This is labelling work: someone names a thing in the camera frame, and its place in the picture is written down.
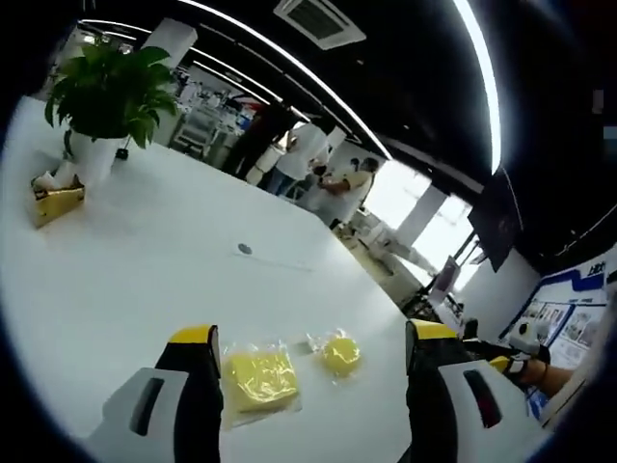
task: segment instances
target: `potted plant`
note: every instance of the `potted plant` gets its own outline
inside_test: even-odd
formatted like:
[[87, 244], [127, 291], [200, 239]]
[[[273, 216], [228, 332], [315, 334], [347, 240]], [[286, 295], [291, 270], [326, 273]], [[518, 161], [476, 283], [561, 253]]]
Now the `potted plant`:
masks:
[[164, 49], [149, 46], [123, 54], [99, 42], [84, 46], [83, 52], [60, 68], [45, 118], [53, 126], [56, 112], [59, 123], [68, 121], [65, 148], [88, 185], [109, 175], [123, 139], [131, 137], [145, 148], [159, 124], [157, 111], [175, 114], [176, 106], [162, 88], [173, 81], [160, 63], [169, 57]]

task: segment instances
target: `desk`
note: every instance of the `desk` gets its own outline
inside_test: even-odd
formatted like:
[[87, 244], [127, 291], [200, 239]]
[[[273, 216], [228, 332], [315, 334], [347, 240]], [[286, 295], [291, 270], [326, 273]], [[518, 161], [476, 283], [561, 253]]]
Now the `desk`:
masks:
[[221, 344], [340, 327], [365, 358], [357, 381], [335, 387], [310, 356], [292, 357], [303, 410], [223, 432], [223, 461], [400, 458], [411, 442], [404, 317], [319, 219], [153, 145], [131, 150], [84, 206], [36, 231], [29, 181], [53, 165], [62, 135], [45, 124], [42, 103], [24, 100], [0, 199], [5, 320], [60, 426], [92, 432], [107, 397], [153, 366], [182, 327], [217, 323]]

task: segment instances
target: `white flower pot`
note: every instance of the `white flower pot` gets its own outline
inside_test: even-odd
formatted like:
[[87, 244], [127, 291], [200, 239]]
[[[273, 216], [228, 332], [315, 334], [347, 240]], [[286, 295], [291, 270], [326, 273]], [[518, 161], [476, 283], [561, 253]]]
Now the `white flower pot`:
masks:
[[70, 148], [77, 164], [77, 175], [84, 185], [98, 185], [109, 176], [116, 150], [122, 141], [122, 138], [98, 138], [93, 141], [92, 137], [73, 131]]

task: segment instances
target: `yellow sponge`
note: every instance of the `yellow sponge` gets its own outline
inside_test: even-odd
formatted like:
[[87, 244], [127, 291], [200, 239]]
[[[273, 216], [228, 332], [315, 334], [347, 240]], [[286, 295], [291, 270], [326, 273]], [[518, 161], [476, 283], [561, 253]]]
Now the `yellow sponge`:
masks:
[[335, 338], [322, 351], [324, 365], [337, 376], [345, 377], [360, 364], [360, 350], [354, 340]]
[[223, 375], [237, 412], [280, 410], [299, 393], [296, 373], [283, 352], [233, 354]]

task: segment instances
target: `black ceiling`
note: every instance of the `black ceiling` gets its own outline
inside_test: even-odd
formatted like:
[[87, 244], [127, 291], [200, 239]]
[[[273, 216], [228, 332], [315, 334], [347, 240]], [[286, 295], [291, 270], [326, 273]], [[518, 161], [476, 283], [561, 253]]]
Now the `black ceiling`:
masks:
[[[272, 13], [278, 0], [202, 2], [248, 24], [297, 57], [378, 135], [421, 150], [486, 184], [493, 149], [487, 98], [469, 33], [453, 0], [331, 1], [362, 29], [366, 41], [323, 51]], [[617, 42], [608, 27], [610, 7], [601, 1], [574, 0], [469, 2], [495, 70], [502, 165], [511, 173], [527, 224], [518, 244], [536, 266], [546, 269], [563, 263], [549, 259], [552, 263], [546, 264], [547, 256], [591, 227], [617, 199], [609, 188], [609, 171], [598, 168], [602, 123], [617, 124], [610, 91], [605, 93], [602, 117], [591, 114], [592, 90], [609, 89], [608, 76], [615, 75], [607, 59], [608, 44], [611, 39]], [[251, 75], [304, 112], [324, 112], [322, 105], [326, 106], [368, 150], [380, 153], [314, 82], [274, 50], [214, 14], [175, 0], [99, 0], [84, 16], [149, 30], [166, 16], [191, 24], [199, 34], [196, 48]], [[136, 31], [104, 29], [128, 33], [138, 43], [146, 38]], [[193, 60], [225, 71], [190, 52], [185, 62]], [[251, 83], [243, 84], [263, 95]], [[389, 151], [426, 169], [424, 162], [403, 150], [389, 147]], [[470, 202], [477, 195], [450, 176], [440, 176], [439, 181]], [[592, 195], [592, 189], [598, 193]]]

